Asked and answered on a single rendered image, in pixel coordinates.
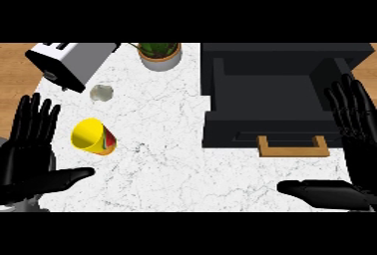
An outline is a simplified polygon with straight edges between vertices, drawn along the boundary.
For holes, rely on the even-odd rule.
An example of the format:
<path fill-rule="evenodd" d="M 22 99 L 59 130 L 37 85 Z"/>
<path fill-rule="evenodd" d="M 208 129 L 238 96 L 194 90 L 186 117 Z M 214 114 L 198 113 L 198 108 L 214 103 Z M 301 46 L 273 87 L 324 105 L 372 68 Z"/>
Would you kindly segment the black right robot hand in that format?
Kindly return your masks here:
<path fill-rule="evenodd" d="M 341 135 L 350 181 L 282 180 L 276 190 L 315 208 L 377 212 L 377 108 L 362 83 L 347 74 L 324 94 Z"/>

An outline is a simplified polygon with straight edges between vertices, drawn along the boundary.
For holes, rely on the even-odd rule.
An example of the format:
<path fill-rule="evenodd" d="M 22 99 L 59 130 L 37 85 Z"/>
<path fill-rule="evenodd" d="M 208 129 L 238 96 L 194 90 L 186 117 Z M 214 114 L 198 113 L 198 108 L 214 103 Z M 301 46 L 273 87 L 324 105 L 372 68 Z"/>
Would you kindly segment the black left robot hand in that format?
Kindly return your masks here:
<path fill-rule="evenodd" d="M 0 205 L 65 191 L 94 174 L 92 167 L 50 169 L 59 111 L 50 99 L 40 102 L 38 93 L 21 98 L 10 136 L 0 145 Z"/>

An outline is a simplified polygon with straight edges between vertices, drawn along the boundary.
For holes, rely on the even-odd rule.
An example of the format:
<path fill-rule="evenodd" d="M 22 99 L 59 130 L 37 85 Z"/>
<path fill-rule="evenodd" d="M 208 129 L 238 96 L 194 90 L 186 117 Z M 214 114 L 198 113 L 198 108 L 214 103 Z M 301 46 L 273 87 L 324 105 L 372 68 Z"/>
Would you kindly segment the yellow cup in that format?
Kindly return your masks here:
<path fill-rule="evenodd" d="M 81 120 L 71 132 L 71 144 L 74 148 L 108 155 L 117 148 L 117 139 L 102 122 L 94 118 Z"/>

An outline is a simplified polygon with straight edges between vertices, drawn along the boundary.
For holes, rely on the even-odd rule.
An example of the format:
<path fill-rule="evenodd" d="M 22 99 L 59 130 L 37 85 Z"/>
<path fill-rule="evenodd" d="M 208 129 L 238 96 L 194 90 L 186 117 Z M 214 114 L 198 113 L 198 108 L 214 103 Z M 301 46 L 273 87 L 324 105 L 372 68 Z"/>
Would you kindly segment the dark grey drawer front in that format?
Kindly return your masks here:
<path fill-rule="evenodd" d="M 338 128 L 328 115 L 319 118 L 266 118 L 253 115 L 207 112 L 204 114 L 201 146 L 205 148 L 254 148 L 256 138 L 265 135 L 270 146 L 312 146 L 322 135 L 330 148 L 341 147 Z"/>

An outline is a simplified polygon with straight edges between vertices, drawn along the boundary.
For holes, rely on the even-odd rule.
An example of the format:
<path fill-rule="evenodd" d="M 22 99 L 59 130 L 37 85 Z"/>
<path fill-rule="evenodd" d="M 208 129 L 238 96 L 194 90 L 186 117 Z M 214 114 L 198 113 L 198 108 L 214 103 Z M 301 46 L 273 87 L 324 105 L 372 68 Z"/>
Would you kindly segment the dark grey drawer cabinet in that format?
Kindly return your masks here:
<path fill-rule="evenodd" d="M 235 118 L 322 119 L 322 90 L 372 54 L 368 43 L 204 43 L 201 91 Z"/>

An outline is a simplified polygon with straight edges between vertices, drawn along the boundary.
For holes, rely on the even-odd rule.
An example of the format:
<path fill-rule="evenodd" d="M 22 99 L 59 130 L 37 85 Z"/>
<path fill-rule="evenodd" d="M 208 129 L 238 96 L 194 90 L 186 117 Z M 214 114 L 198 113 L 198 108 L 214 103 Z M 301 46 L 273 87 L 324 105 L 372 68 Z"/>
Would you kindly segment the pale garlic bulb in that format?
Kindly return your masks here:
<path fill-rule="evenodd" d="M 114 89 L 111 86 L 94 85 L 90 91 L 90 98 L 93 101 L 106 102 L 114 96 Z"/>

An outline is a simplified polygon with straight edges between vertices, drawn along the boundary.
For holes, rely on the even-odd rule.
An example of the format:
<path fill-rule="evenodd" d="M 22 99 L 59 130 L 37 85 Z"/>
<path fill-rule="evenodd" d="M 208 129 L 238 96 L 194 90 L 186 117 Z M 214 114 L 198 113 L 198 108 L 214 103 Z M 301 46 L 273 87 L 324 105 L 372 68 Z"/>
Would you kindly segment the silver toaster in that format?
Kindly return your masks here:
<path fill-rule="evenodd" d="M 120 46 L 120 43 L 38 43 L 25 52 L 25 57 L 55 85 L 81 93 Z"/>

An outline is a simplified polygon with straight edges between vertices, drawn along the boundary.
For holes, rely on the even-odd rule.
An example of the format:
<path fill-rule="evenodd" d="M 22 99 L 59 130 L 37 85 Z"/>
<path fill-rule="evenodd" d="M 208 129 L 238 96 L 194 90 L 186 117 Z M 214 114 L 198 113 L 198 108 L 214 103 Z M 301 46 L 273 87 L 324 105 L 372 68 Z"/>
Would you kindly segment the potted green plant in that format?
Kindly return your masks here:
<path fill-rule="evenodd" d="M 139 43 L 131 46 L 137 49 L 142 64 L 151 71 L 168 71 L 182 60 L 180 43 Z"/>

